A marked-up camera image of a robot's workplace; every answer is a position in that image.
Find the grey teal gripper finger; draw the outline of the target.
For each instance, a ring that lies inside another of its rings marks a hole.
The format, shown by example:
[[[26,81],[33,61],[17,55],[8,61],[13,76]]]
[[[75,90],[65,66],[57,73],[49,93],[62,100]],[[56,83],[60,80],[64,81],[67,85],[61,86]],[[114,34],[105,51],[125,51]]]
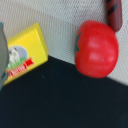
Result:
[[[0,22],[0,90],[2,89],[8,77],[8,73],[6,72],[8,63],[9,63],[9,52],[8,52],[7,40],[3,31],[3,23]]]

